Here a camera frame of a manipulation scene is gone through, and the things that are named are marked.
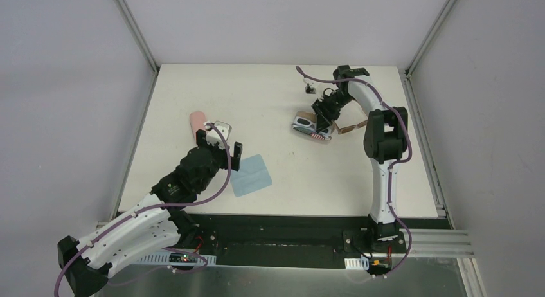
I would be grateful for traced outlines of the pink glasses case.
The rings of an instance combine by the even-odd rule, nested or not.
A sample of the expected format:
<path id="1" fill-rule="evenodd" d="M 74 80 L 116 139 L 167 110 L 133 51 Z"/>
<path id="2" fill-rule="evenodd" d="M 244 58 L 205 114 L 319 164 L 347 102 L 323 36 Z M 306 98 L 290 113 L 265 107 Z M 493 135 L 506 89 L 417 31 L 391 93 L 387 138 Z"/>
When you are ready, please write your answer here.
<path id="1" fill-rule="evenodd" d="M 193 139 L 196 140 L 197 131 L 205 130 L 205 125 L 208 121 L 206 115 L 202 111 L 194 111 L 190 113 L 190 126 L 193 134 Z"/>

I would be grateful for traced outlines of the white frame sunglasses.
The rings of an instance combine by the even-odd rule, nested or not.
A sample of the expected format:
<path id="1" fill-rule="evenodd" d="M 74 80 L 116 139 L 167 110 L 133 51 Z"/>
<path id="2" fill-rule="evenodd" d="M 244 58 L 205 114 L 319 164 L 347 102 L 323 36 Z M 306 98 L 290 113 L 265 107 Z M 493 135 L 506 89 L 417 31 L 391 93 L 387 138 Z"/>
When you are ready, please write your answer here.
<path id="1" fill-rule="evenodd" d="M 295 117 L 292 128 L 301 132 L 317 133 L 316 123 L 304 117 Z"/>

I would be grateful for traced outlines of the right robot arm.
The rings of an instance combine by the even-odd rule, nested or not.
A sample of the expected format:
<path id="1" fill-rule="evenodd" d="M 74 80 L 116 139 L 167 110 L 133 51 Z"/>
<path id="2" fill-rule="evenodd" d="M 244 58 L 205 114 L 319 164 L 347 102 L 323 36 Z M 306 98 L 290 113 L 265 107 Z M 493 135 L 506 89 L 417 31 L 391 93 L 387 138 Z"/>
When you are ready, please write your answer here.
<path id="1" fill-rule="evenodd" d="M 388 247 L 400 230 L 397 215 L 398 166 L 408 161 L 405 153 L 412 153 L 407 131 L 408 112 L 405 107 L 388 105 L 378 89 L 369 81 L 364 68 L 338 66 L 331 84 L 336 90 L 312 104 L 317 129 L 326 129 L 340 117 L 341 109 L 355 101 L 367 116 L 363 147 L 371 161 L 373 172 L 373 200 L 368 215 L 370 227 L 365 234 L 368 249 L 379 252 Z"/>

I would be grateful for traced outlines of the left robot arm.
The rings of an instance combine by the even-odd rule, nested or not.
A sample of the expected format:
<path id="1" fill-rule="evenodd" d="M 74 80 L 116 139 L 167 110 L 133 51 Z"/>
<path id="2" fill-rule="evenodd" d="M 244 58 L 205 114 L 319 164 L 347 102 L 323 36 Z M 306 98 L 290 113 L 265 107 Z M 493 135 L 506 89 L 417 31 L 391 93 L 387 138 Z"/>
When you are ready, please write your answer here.
<path id="1" fill-rule="evenodd" d="M 221 121 L 205 123 L 195 133 L 196 147 L 136 205 L 84 237 L 61 239 L 54 295 L 65 280 L 75 296 L 92 296 L 146 254 L 191 247 L 197 225 L 184 208 L 217 198 L 240 169 L 242 144 L 229 146 L 231 130 Z"/>

